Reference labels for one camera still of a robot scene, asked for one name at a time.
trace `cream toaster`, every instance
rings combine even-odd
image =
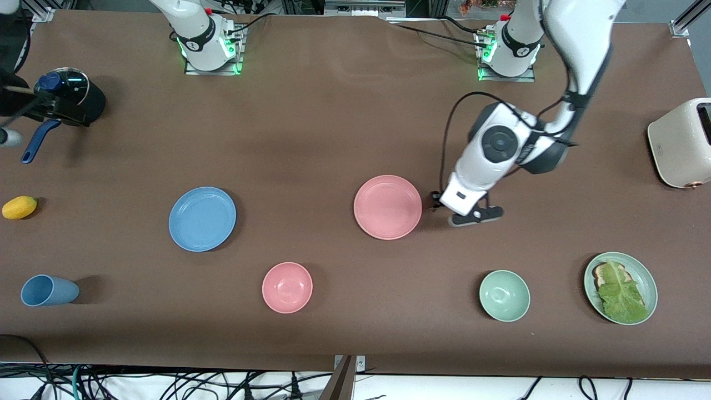
[[[711,98],[690,100],[647,128],[654,164],[669,186],[711,181]]]

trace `blue handle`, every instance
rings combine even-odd
[[[32,135],[32,139],[30,139],[30,142],[27,144],[25,153],[22,156],[22,164],[29,164],[35,159],[35,155],[40,149],[44,137],[47,136],[47,132],[53,130],[61,124],[62,121],[60,120],[46,120],[45,122],[42,122],[42,125],[37,127],[35,134]]]

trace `yellow lemon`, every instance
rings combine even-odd
[[[2,216],[7,219],[22,219],[37,208],[37,200],[30,196],[16,197],[2,206]]]

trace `pink bowl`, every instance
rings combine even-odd
[[[281,314],[299,311],[309,302],[314,283],[311,275],[297,263],[272,267],[262,282],[262,297],[272,310]]]
[[[391,241],[415,229],[422,216],[422,200],[406,179],[380,175],[360,187],[353,202],[353,213],[368,235]]]

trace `green plate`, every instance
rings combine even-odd
[[[513,322],[526,314],[531,295],[520,276],[511,271],[498,270],[481,281],[479,301],[484,311],[494,319]]]
[[[644,305],[647,307],[647,317],[640,322],[635,322],[633,324],[626,324],[624,322],[618,322],[611,319],[603,312],[602,299],[597,294],[597,288],[595,287],[595,276],[592,271],[600,264],[604,264],[607,261],[614,261],[624,265],[625,270],[629,275],[637,282],[637,289],[639,294],[642,295],[642,300],[644,300]],[[600,313],[606,319],[615,322],[620,325],[637,325],[649,319],[657,308],[657,285],[654,283],[654,278],[649,270],[642,265],[637,259],[632,256],[628,256],[624,253],[616,253],[614,251],[610,253],[602,253],[597,257],[593,258],[592,261],[587,265],[585,269],[585,277],[583,278],[583,285],[585,288],[585,295],[587,299],[590,300],[590,304],[595,307],[595,310]]]

